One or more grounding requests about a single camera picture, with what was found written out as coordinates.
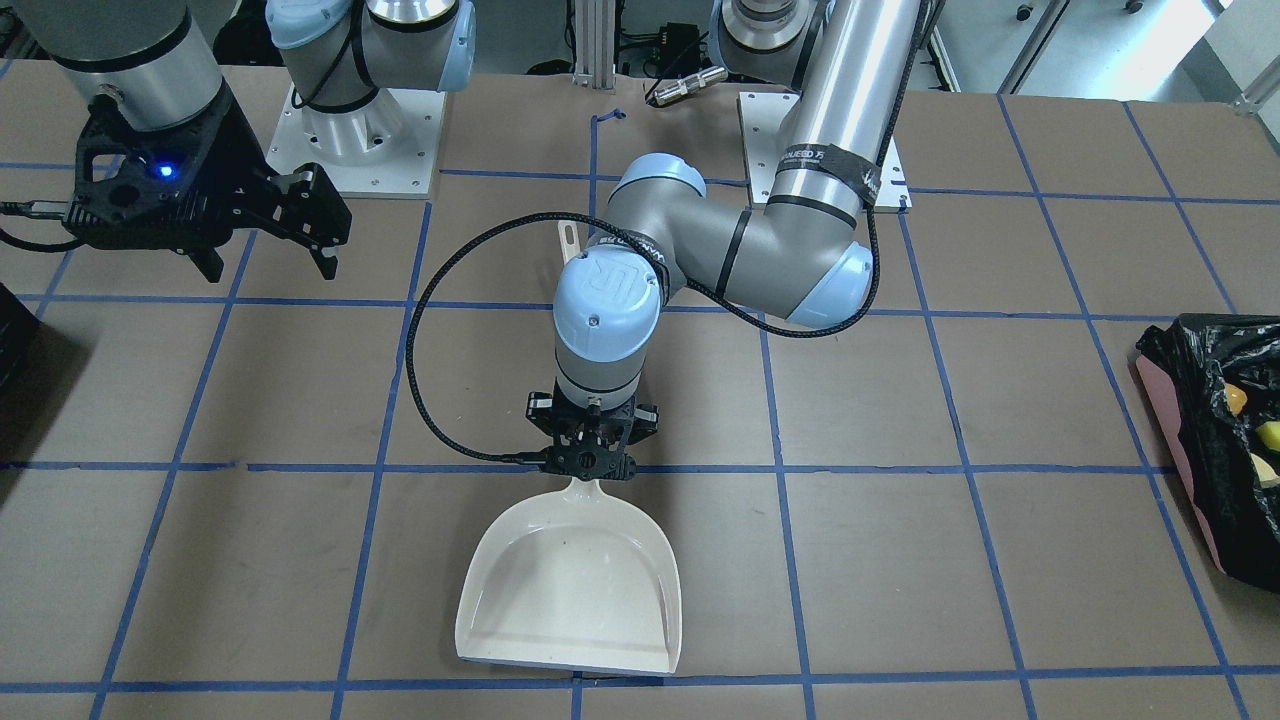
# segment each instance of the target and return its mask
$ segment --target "yellow object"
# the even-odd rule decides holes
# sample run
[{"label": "yellow object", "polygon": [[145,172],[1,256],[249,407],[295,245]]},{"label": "yellow object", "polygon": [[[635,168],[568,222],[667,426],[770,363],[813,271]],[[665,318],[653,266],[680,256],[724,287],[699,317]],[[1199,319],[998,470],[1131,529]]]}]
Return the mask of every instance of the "yellow object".
[{"label": "yellow object", "polygon": [[1231,415],[1239,415],[1240,410],[1244,410],[1244,404],[1249,401],[1249,396],[1244,395],[1244,391],[1226,383],[1226,406],[1231,409]]},{"label": "yellow object", "polygon": [[1280,452],[1280,420],[1262,423],[1262,427],[1258,428],[1258,437],[1262,438],[1262,445]]},{"label": "yellow object", "polygon": [[1253,469],[1258,473],[1258,484],[1262,486],[1262,489],[1280,486],[1280,475],[1276,475],[1276,471],[1271,469],[1271,465],[1267,465],[1266,460],[1253,455],[1252,452],[1249,454],[1249,457],[1253,459]]}]

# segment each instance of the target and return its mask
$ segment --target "black trash bag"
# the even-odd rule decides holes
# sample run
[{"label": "black trash bag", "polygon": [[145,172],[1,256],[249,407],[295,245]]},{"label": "black trash bag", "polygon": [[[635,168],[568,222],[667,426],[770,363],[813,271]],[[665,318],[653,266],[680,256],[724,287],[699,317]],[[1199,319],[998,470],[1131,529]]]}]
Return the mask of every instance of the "black trash bag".
[{"label": "black trash bag", "polygon": [[[1174,382],[1193,502],[1222,570],[1280,592],[1280,487],[1262,489],[1249,457],[1280,468],[1280,454],[1256,432],[1280,419],[1280,318],[1179,315],[1167,331],[1148,328],[1138,351]],[[1239,418],[1226,405],[1225,383],[1248,395]]]}]

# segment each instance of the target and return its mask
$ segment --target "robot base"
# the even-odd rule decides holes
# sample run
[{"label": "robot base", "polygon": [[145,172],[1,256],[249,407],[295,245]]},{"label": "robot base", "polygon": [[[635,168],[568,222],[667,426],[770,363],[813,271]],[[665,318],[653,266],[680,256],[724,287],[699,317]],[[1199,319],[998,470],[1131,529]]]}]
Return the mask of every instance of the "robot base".
[{"label": "robot base", "polygon": [[271,136],[268,161],[276,170],[320,163],[343,197],[426,199],[440,149],[445,94],[399,88],[384,92],[390,92],[399,104],[402,123],[397,124],[407,132],[402,132],[393,146],[379,147],[379,151],[385,150],[376,152],[381,158],[372,163],[370,158],[360,158],[344,164],[319,151],[303,111],[291,105],[291,87]]}]

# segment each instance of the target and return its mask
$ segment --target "pink object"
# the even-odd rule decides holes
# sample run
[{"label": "pink object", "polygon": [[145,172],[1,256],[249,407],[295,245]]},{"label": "pink object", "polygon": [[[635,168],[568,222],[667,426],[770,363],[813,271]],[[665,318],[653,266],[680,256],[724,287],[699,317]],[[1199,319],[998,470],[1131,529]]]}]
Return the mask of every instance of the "pink object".
[{"label": "pink object", "polygon": [[1169,373],[1161,370],[1160,366],[1142,355],[1138,356],[1135,365],[1138,374],[1142,375],[1142,384],[1147,391],[1147,398],[1151,400],[1151,407],[1156,411],[1156,418],[1160,420],[1160,429],[1165,433],[1169,452],[1174,456],[1174,464],[1178,465],[1178,475],[1181,477],[1183,487],[1187,488],[1187,497],[1192,500],[1192,510],[1196,511],[1196,520],[1199,523],[1204,543],[1208,544],[1208,552],[1213,556],[1213,565],[1219,570],[1222,570],[1222,561],[1217,557],[1217,543],[1213,542],[1213,533],[1208,528],[1208,520],[1204,519],[1204,514],[1196,506],[1196,480],[1192,477],[1190,462],[1187,460],[1187,451],[1183,450],[1183,443],[1178,439],[1178,433],[1183,429],[1183,413],[1178,406],[1178,391],[1174,388],[1174,379],[1169,377]]}]

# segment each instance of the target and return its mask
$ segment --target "blue tape grid line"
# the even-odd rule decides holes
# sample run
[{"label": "blue tape grid line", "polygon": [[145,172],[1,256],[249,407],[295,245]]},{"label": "blue tape grid line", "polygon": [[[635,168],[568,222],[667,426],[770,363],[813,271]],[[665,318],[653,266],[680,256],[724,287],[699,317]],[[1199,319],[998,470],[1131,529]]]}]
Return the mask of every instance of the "blue tape grid line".
[{"label": "blue tape grid line", "polygon": [[1169,200],[1171,200],[1174,202],[1174,208],[1178,209],[1178,214],[1181,217],[1188,234],[1192,236],[1192,242],[1196,243],[1196,251],[1199,252],[1201,258],[1204,260],[1204,268],[1208,269],[1208,274],[1213,278],[1213,284],[1217,286],[1217,291],[1222,295],[1226,307],[1231,313],[1235,313],[1235,302],[1231,301],[1231,295],[1226,292],[1226,286],[1222,284],[1222,278],[1219,277],[1217,269],[1213,268],[1213,263],[1208,259],[1208,252],[1204,250],[1204,243],[1201,242],[1199,234],[1196,232],[1196,228],[1192,227],[1192,219],[1187,217],[1187,208],[1183,206],[1178,193],[1174,192],[1174,186],[1169,182],[1169,176],[1165,174],[1165,169],[1160,167],[1160,160],[1156,160],[1156,152],[1151,149],[1151,143],[1147,142],[1147,136],[1142,132],[1142,127],[1138,124],[1138,118],[1133,114],[1133,108],[1130,108],[1128,102],[1121,102],[1120,105],[1124,108],[1124,114],[1129,118],[1129,124],[1132,124],[1134,132],[1138,133],[1138,141],[1142,142],[1142,149],[1147,151],[1147,158],[1149,158],[1151,164],[1156,167],[1156,174],[1160,176],[1160,182],[1165,184],[1165,190],[1169,192]]},{"label": "blue tape grid line", "polygon": [[[225,297],[206,295],[92,295],[92,293],[18,293],[19,300],[35,302],[152,302],[170,305],[220,305],[227,302]],[[321,307],[412,307],[413,300],[388,300],[367,297],[237,297],[236,305],[278,305],[278,306],[321,306]],[[471,300],[433,300],[428,304],[433,310],[535,310],[550,311],[550,302],[480,302]],[[668,305],[663,313],[727,313],[718,305]],[[1002,310],[928,310],[936,318],[996,318],[996,319],[1032,319],[1032,320],[1116,320],[1130,323],[1170,323],[1174,315],[1129,315],[1120,313],[1082,314],[1082,313],[1011,313]],[[909,307],[876,307],[870,315],[920,318],[924,310]]]},{"label": "blue tape grid line", "polygon": [[[756,315],[764,320],[764,315]],[[782,425],[778,421],[778,400],[773,383],[773,356],[769,352],[769,334],[760,331],[760,357],[764,369],[764,397],[769,406],[769,436],[773,443],[773,474],[778,488],[778,514],[782,521],[782,552],[787,561],[787,585],[791,591],[791,619],[795,623],[796,653],[800,657],[801,688],[806,720],[817,720],[818,710],[813,700],[813,674],[809,666],[809,634],[804,626],[804,605],[800,600],[800,574],[796,568],[795,539],[791,533],[791,501],[787,496],[786,462],[782,459]]]},{"label": "blue tape grid line", "polygon": [[[1018,129],[1014,127],[1014,120],[1012,117],[1009,114],[1009,108],[1005,104],[1005,99],[997,95],[996,101],[1000,104],[1000,111],[1005,118],[1005,124],[1007,126],[1009,135],[1014,141],[1014,147],[1018,150],[1019,160],[1021,161],[1023,169],[1027,173],[1027,179],[1030,182],[1032,191],[1037,193],[1037,202],[1039,204],[1041,213],[1044,217],[1044,223],[1048,227],[1050,236],[1053,238],[1053,245],[1056,246],[1059,258],[1062,261],[1062,268],[1066,270],[1068,279],[1071,283],[1071,291],[1075,293],[1075,300],[1080,306],[1080,313],[1088,315],[1089,310],[1088,310],[1088,304],[1084,300],[1084,293],[1080,291],[1079,282],[1076,282],[1075,270],[1071,269],[1071,261],[1068,258],[1066,249],[1062,245],[1061,238],[1059,237],[1057,227],[1055,225],[1053,218],[1048,210],[1048,204],[1044,202],[1044,197],[1039,193],[1039,183],[1036,181],[1036,174],[1032,172],[1030,161],[1028,160],[1027,152],[1023,149],[1021,140],[1018,136]],[[1133,119],[1132,114],[1130,114],[1130,122],[1134,123],[1134,131],[1140,133],[1140,129],[1137,126],[1137,120]],[[1161,174],[1161,177],[1164,177],[1164,170],[1160,168],[1160,163],[1156,160],[1155,154],[1149,152],[1149,146],[1147,147],[1148,147],[1148,156],[1151,158],[1152,163],[1156,164],[1157,172]],[[1169,188],[1170,191],[1170,197],[1174,197],[1172,186],[1169,186],[1167,182],[1166,182],[1166,188]],[[1210,263],[1208,256],[1202,254],[1202,258],[1204,259],[1204,263],[1208,265],[1211,274],[1213,274],[1213,277],[1216,278],[1217,274],[1212,269],[1212,264]],[[1120,391],[1120,383],[1116,380],[1115,372],[1111,369],[1111,360],[1107,356],[1107,351],[1102,345],[1102,340],[1098,336],[1098,329],[1094,325],[1093,320],[1085,319],[1084,323],[1089,329],[1089,336],[1093,340],[1094,348],[1097,350],[1098,360],[1102,363],[1102,369],[1107,375],[1107,382],[1111,384],[1111,392],[1115,396],[1116,404],[1120,406],[1120,413],[1124,416],[1125,427],[1129,430],[1129,438],[1133,442],[1134,450],[1137,450],[1138,452],[1138,459],[1142,462],[1142,466],[1148,470],[1146,473],[1147,484],[1151,488],[1152,498],[1155,500],[1156,507],[1160,511],[1161,520],[1165,525],[1165,533],[1169,536],[1169,541],[1172,544],[1174,553],[1178,556],[1178,564],[1181,568],[1184,579],[1187,580],[1187,587],[1190,591],[1192,598],[1196,602],[1196,607],[1199,611],[1201,620],[1204,624],[1204,632],[1208,634],[1210,643],[1213,647],[1213,653],[1217,657],[1220,671],[1226,678],[1226,684],[1231,691],[1231,697],[1235,701],[1235,707],[1240,715],[1240,719],[1249,720],[1249,711],[1244,706],[1244,698],[1240,694],[1239,684],[1235,682],[1235,675],[1230,664],[1228,662],[1226,652],[1222,648],[1222,642],[1219,638],[1216,628],[1213,626],[1213,620],[1210,616],[1208,606],[1204,602],[1204,596],[1196,582],[1194,574],[1192,573],[1190,562],[1187,559],[1187,552],[1183,548],[1181,541],[1178,539],[1178,532],[1174,528],[1174,521],[1172,518],[1170,516],[1169,506],[1166,505],[1164,493],[1160,489],[1160,482],[1156,478],[1156,471],[1152,468],[1149,459],[1147,457],[1146,450],[1143,450],[1142,447],[1142,438],[1139,438],[1138,436],[1137,424],[1133,421],[1133,415],[1129,411],[1128,404],[1125,402],[1124,393]]]},{"label": "blue tape grid line", "polygon": [[614,108],[603,115],[591,115],[591,173],[588,176],[586,214],[593,218],[595,217],[595,190],[596,184],[600,182],[600,123],[612,120],[613,118],[618,118],[621,120],[626,117],[627,114],[623,113],[621,108]]},{"label": "blue tape grid line", "polygon": [[[422,258],[426,252],[426,237],[431,227],[431,204],[428,202],[422,210],[422,223],[417,234],[417,252],[413,256],[413,272],[410,275],[408,293],[406,295],[404,316],[401,320],[399,342],[397,348],[403,348],[408,336],[410,319],[413,307],[408,305],[417,293],[417,283],[422,273]],[[369,556],[374,544],[374,524],[378,520],[378,502],[381,497],[383,477],[385,475],[387,448],[390,446],[392,424],[396,418],[396,400],[399,396],[401,375],[404,369],[404,354],[396,352],[394,370],[392,372],[390,389],[387,392],[387,409],[383,411],[383,432],[378,441],[378,459],[374,464],[374,480],[369,489],[369,509],[365,514],[365,533],[360,543],[360,561],[356,565],[356,583],[351,593],[351,610],[347,614],[347,632],[342,641],[342,657],[338,661],[337,685],[333,691],[333,705],[330,719],[342,717],[342,703],[346,687],[351,675],[351,655],[356,647],[356,629],[360,625],[360,607],[365,594],[365,578],[369,573]]]},{"label": "blue tape grid line", "polygon": [[1032,697],[1032,687],[1027,675],[1027,664],[1023,660],[1021,643],[1018,642],[1018,628],[1014,625],[1012,609],[1009,605],[1009,594],[1005,592],[1004,575],[1000,571],[1000,561],[996,557],[996,546],[991,538],[991,527],[987,523],[987,511],[982,503],[982,493],[978,489],[978,479],[973,462],[969,460],[969,448],[965,446],[964,430],[960,427],[960,414],[956,410],[955,396],[951,392],[951,378],[947,375],[947,365],[942,357],[942,346],[938,342],[937,328],[933,316],[928,313],[929,300],[924,293],[924,279],[920,274],[919,264],[915,260],[915,246],[911,243],[911,232],[906,225],[906,215],[899,214],[899,227],[902,229],[902,240],[906,242],[906,258],[911,265],[911,275],[915,279],[915,292],[920,299],[920,307],[925,311],[924,324],[929,333],[929,345],[933,348],[933,361],[942,379],[942,395],[947,404],[947,415],[951,416],[951,430],[955,434],[956,451],[960,455],[960,464],[964,469],[965,483],[969,487],[969,498],[973,502],[974,515],[978,521],[978,530],[982,534],[982,544],[987,552],[987,565],[991,569],[992,584],[996,589],[996,600],[1000,602],[1000,614],[1005,621],[1005,633],[1009,635],[1009,650],[1014,659],[1018,683],[1023,691],[1023,703],[1027,707],[1027,717],[1037,720],[1036,700]]},{"label": "blue tape grid line", "polygon": [[[1280,665],[1236,665],[1236,675],[1280,678]],[[1023,673],[1030,680],[1080,680],[1097,678],[1203,678],[1221,675],[1217,665],[1155,665],[1116,667],[1039,667]],[[818,673],[812,675],[691,675],[677,678],[618,676],[581,678],[421,678],[348,680],[346,692],[379,691],[536,691],[590,688],[704,688],[753,685],[874,685],[928,683],[1000,683],[1019,679],[1016,670],[942,670],[918,673]],[[4,694],[87,694],[100,683],[0,683]],[[283,693],[333,692],[337,680],[118,680],[108,687],[116,693]]]},{"label": "blue tape grid line", "polygon": [[230,320],[232,309],[234,304],[232,300],[239,291],[241,281],[244,278],[244,269],[248,266],[250,255],[253,251],[253,241],[257,238],[257,232],[252,232],[244,245],[244,254],[241,256],[239,266],[236,269],[236,278],[232,281],[230,290],[227,295],[227,304],[223,306],[223,314],[218,320],[218,329],[214,332],[214,338],[209,345],[209,352],[205,355],[205,365],[200,370],[200,379],[196,382],[196,391],[192,395],[191,405],[187,409],[187,418],[182,424],[182,433],[178,436],[178,445],[173,451],[173,460],[168,474],[165,475],[164,486],[160,491],[160,498],[156,501],[156,509],[151,518],[151,525],[147,529],[146,541],[142,543],[142,553],[138,557],[137,569],[133,574],[133,583],[129,587],[129,594],[124,601],[124,610],[120,612],[120,621],[116,625],[115,638],[111,642],[111,651],[106,657],[106,666],[102,669],[102,679],[99,684],[97,692],[93,694],[93,706],[90,711],[90,720],[99,720],[102,716],[102,706],[106,702],[106,693],[111,685],[115,676],[115,667],[120,660],[120,652],[124,650],[124,638],[129,632],[129,625],[133,621],[133,611],[137,609],[138,594],[142,591],[142,580],[147,573],[147,565],[151,561],[151,550],[155,547],[156,537],[160,533],[160,521],[164,519],[165,510],[169,506],[169,498],[173,496],[173,486],[178,477],[178,469],[182,465],[182,454],[187,448],[187,441],[191,438],[191,430],[196,424],[196,414],[200,410],[200,401],[204,398],[205,388],[209,384],[209,377],[214,369],[214,361],[218,357],[218,348],[221,346],[223,337],[227,333],[227,325]]},{"label": "blue tape grid line", "polygon": [[1181,197],[1175,195],[1096,195],[1091,192],[1032,192],[1029,190],[980,190],[966,187],[911,187],[920,195],[973,195],[987,197],[1047,197],[1052,200],[1110,200],[1119,202],[1184,202],[1194,205],[1280,205],[1280,200],[1245,197]]},{"label": "blue tape grid line", "polygon": [[[0,462],[0,470],[100,470],[100,471],[159,471],[173,466],[168,461],[152,462],[99,462],[77,460],[33,460]],[[182,473],[210,473],[236,468],[236,462],[179,462]],[[379,465],[374,462],[247,462],[250,473],[374,473]],[[485,474],[511,475],[535,473],[536,469],[525,465],[483,465],[483,464],[435,464],[406,465],[384,462],[385,473],[397,474]],[[1146,475],[1148,469],[1135,465],[1051,465],[1051,464],[1005,464],[970,465],[979,475],[995,474],[1060,474],[1060,475]],[[733,475],[759,475],[777,473],[777,465],[640,465],[641,474],[701,474],[718,473]],[[833,475],[959,475],[963,465],[782,465],[788,475],[831,473]],[[1155,468],[1157,473],[1176,473],[1176,468]]]}]

